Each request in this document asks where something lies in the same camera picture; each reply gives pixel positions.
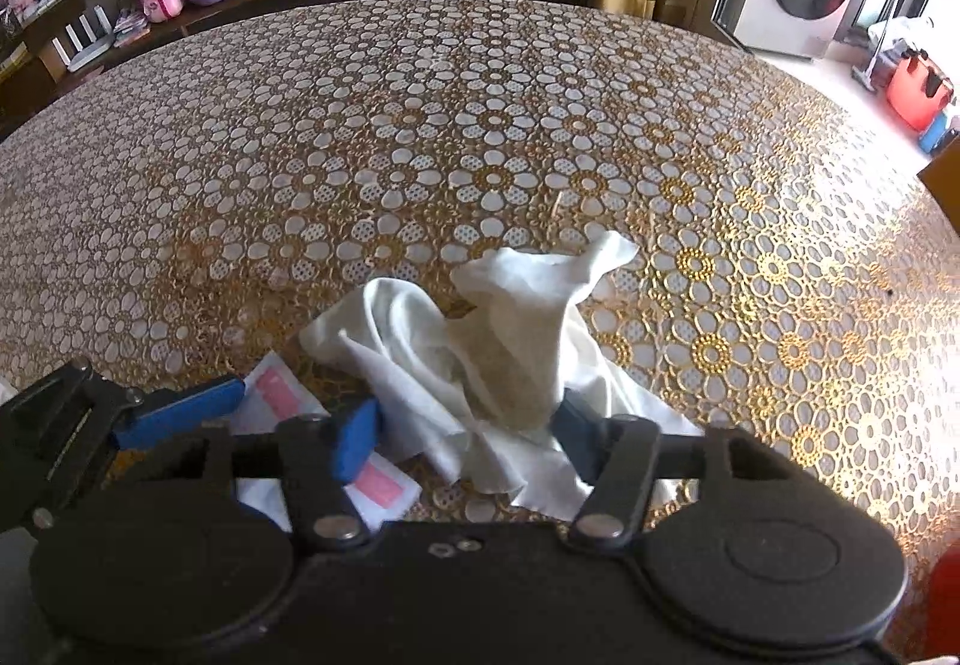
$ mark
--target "bolt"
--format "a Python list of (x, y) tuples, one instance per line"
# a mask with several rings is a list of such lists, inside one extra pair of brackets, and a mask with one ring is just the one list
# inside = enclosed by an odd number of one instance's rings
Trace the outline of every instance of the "bolt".
[(431, 543), (427, 547), (427, 553), (438, 559), (447, 559), (450, 556), (456, 556), (457, 550), (449, 543)]
[(45, 507), (35, 508), (32, 519), (37, 529), (50, 529), (54, 526), (54, 514)]
[(353, 516), (338, 513), (324, 516), (313, 523), (313, 531), (328, 540), (352, 540), (360, 534), (360, 522)]
[(479, 540), (465, 537), (463, 540), (457, 541), (457, 548), (462, 552), (478, 552), (483, 548), (483, 544)]
[(611, 540), (623, 534), (623, 522), (608, 513), (588, 513), (574, 525), (580, 534), (596, 540)]

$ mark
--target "laundry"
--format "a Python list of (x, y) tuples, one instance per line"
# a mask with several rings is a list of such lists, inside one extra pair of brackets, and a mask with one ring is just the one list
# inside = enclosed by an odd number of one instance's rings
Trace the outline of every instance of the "laundry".
[[(388, 459), (425, 454), (448, 483), (469, 479), (477, 491), (570, 520), (589, 488), (549, 432), (565, 387), (602, 416), (701, 433), (607, 360), (577, 310), (636, 254), (616, 232), (580, 256), (502, 248), (453, 270), (457, 291), (476, 306), (454, 320), (416, 284), (379, 278), (313, 320), (299, 342), (317, 362), (368, 382)], [(675, 483), (658, 482), (655, 502), (675, 492)]]

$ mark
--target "table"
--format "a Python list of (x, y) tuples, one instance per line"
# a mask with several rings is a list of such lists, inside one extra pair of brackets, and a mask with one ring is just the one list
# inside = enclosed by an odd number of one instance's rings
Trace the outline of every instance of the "table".
[[(141, 56), (0, 146), (0, 372), (244, 372), (376, 275), (460, 310), (502, 245), (637, 240), (584, 317), (701, 423), (760, 435), (894, 531), (915, 582), (960, 520), (960, 243), (816, 90), (566, 5), (309, 7)], [(339, 386), (309, 365), (320, 394)], [(469, 489), (415, 515), (516, 517)]]

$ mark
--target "floor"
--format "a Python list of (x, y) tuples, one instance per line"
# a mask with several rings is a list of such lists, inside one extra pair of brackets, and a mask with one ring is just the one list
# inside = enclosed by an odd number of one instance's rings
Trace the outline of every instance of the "floor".
[(928, 165), (930, 157), (917, 145), (917, 133), (896, 115), (884, 96), (871, 94), (851, 77), (850, 64), (769, 53), (758, 57), (823, 92), (858, 122), (877, 132), (877, 146), (887, 152), (899, 170), (915, 175)]

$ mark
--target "black circular disc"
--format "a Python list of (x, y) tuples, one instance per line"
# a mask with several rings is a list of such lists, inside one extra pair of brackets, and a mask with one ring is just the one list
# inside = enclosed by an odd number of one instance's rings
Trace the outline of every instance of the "black circular disc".
[(894, 538), (839, 499), (772, 492), (659, 523), (641, 541), (656, 592), (695, 630), (741, 646), (828, 651), (876, 635), (904, 591)]
[(40, 609), (69, 633), (176, 649), (240, 628), (280, 596), (289, 539), (196, 481), (114, 486), (59, 517), (31, 559)]

